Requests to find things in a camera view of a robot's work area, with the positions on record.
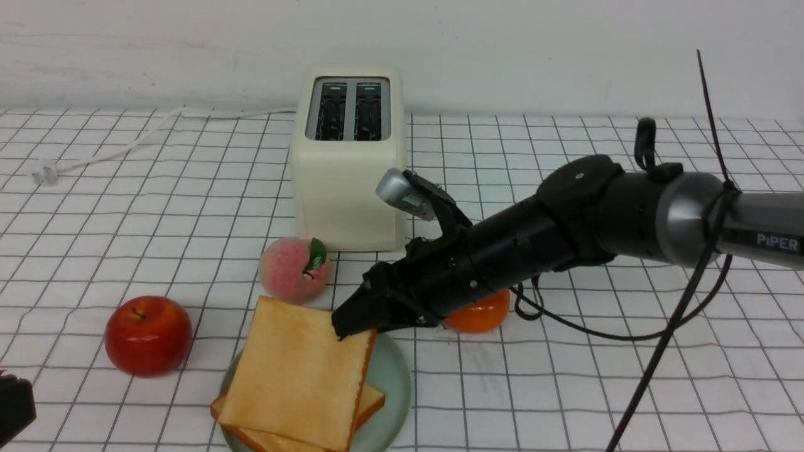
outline orange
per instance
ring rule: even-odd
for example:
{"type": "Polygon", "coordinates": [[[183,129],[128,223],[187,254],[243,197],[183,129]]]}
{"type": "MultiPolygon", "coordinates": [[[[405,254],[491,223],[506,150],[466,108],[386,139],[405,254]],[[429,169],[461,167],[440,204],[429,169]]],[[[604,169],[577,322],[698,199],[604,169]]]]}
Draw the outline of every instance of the orange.
{"type": "Polygon", "coordinates": [[[444,325],[459,333],[486,333],[499,327],[508,315],[508,289],[453,312],[444,325]]]}

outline red apple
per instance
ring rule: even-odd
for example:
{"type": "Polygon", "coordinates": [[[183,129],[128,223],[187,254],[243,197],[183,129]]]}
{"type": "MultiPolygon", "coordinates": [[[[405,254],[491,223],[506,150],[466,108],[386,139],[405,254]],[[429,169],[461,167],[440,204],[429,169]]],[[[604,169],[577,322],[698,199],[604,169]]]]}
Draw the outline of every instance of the red apple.
{"type": "Polygon", "coordinates": [[[272,297],[301,305],[324,290],[331,266],[320,240],[283,237],[262,253],[260,283],[272,297]]]}
{"type": "Polygon", "coordinates": [[[154,377],[172,372],[192,344],[190,316],[177,302],[155,295],[130,299],[106,323],[106,354],[132,376],[154,377]]]}

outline bread slice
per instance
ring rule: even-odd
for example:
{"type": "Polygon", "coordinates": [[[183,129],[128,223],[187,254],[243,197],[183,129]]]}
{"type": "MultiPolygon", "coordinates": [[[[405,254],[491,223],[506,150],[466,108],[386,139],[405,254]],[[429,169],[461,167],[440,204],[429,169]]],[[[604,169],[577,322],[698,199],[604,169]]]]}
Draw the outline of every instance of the bread slice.
{"type": "Polygon", "coordinates": [[[330,316],[261,296],[218,422],[347,452],[376,331],[339,340],[330,316]]]}
{"type": "MultiPolygon", "coordinates": [[[[225,401],[226,396],[223,395],[215,399],[210,405],[212,418],[216,421],[218,420],[220,410],[223,408],[225,401]]],[[[373,386],[366,384],[363,388],[363,396],[360,397],[360,406],[358,407],[355,428],[359,429],[362,427],[363,424],[371,419],[371,416],[374,416],[383,406],[385,406],[385,394],[381,393],[373,386]]],[[[306,442],[283,438],[275,434],[265,434],[255,430],[240,428],[228,430],[238,437],[243,444],[255,452],[326,452],[326,450],[321,447],[313,446],[306,442]]]]}

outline peach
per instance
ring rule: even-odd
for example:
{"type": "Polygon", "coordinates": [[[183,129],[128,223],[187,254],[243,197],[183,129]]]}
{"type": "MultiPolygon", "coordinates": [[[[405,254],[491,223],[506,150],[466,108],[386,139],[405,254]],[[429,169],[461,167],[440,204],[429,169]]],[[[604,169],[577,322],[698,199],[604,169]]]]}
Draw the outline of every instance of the peach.
{"type": "Polygon", "coordinates": [[[260,284],[270,296],[302,305],[324,290],[330,267],[326,246],[319,239],[284,237],[262,253],[260,284]]]}

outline white wall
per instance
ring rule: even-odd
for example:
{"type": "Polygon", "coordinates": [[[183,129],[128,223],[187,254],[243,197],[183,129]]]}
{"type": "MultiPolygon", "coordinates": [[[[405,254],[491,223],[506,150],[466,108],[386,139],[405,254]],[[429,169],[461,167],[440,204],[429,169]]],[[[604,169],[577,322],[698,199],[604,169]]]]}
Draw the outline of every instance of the white wall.
{"type": "Polygon", "coordinates": [[[804,117],[802,0],[2,0],[0,104],[295,105],[395,64],[409,110],[804,117]]]}

